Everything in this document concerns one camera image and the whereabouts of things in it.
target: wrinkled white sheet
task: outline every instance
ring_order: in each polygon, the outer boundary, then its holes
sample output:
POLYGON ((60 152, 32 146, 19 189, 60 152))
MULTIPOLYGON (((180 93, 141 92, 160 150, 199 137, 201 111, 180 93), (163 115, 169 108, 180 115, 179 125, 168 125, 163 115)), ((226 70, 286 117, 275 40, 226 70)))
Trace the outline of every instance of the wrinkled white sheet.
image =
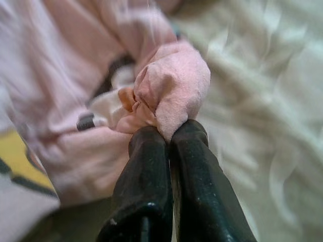
POLYGON ((258 241, 323 238, 323 1, 191 1, 206 58, 199 121, 258 241))

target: black stripe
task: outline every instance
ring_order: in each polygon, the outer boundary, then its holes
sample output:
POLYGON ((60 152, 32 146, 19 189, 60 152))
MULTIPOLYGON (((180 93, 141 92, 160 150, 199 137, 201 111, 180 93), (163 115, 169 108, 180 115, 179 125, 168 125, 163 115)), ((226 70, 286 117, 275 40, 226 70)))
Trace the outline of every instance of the black stripe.
POLYGON ((93 117, 85 117, 80 119, 76 127, 78 131, 83 131, 95 127, 93 117))
POLYGON ((130 65, 130 64, 132 64, 134 62, 135 61, 132 59, 132 57, 130 55, 124 55, 121 58, 119 58, 119 59, 115 60, 114 62, 112 62, 112 64, 109 67, 109 72, 108 72, 107 76, 104 78, 103 83, 97 89, 97 91, 95 92, 95 94, 93 95, 92 98, 95 98, 95 97, 101 95, 102 93, 109 92, 111 90, 111 87, 112 87, 112 85, 111 85, 112 77, 116 73, 116 71, 120 67, 130 65))

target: crumpled pink cloth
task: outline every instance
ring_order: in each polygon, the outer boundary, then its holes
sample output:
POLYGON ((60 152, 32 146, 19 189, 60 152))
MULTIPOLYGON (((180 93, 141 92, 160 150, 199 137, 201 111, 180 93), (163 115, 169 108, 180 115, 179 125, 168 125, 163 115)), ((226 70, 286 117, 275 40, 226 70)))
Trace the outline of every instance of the crumpled pink cloth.
POLYGON ((0 15, 0 88, 13 104, 7 115, 62 206, 112 194, 132 133, 151 123, 133 128, 140 112, 170 140, 206 95, 207 65, 177 40, 154 1, 0 0, 0 15), (121 110, 116 127, 78 131, 108 66, 126 53, 136 62, 134 112, 121 110))
POLYGON ((169 142, 187 119, 196 118, 209 87, 210 72, 186 41, 159 47, 148 64, 139 68, 133 112, 120 119, 116 130, 133 134, 142 126, 154 125, 169 142))

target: yellow surface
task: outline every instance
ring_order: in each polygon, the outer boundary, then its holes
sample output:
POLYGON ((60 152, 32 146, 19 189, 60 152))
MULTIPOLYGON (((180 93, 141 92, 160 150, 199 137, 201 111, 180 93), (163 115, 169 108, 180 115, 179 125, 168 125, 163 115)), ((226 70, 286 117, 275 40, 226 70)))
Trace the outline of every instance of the yellow surface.
POLYGON ((48 177, 28 161, 26 145, 15 131, 0 136, 0 157, 11 168, 13 176, 22 176, 42 187, 53 190, 48 177))

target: dark strap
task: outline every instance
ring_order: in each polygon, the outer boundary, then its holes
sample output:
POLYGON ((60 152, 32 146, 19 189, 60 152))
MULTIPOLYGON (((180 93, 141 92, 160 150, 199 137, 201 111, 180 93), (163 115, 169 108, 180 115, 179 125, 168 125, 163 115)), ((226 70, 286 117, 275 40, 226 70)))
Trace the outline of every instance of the dark strap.
POLYGON ((119 68, 126 66, 126 65, 130 65, 134 62, 135 61, 132 59, 132 57, 130 55, 124 55, 124 56, 118 58, 117 60, 115 60, 114 62, 112 62, 112 64, 109 67, 109 72, 108 72, 107 76, 104 78, 104 81, 102 82, 101 86, 99 86, 99 88, 96 90, 96 92, 94 93, 92 98, 95 98, 95 97, 101 95, 102 93, 109 92, 112 87, 112 85, 111 85, 112 77, 116 73, 116 71, 119 68))

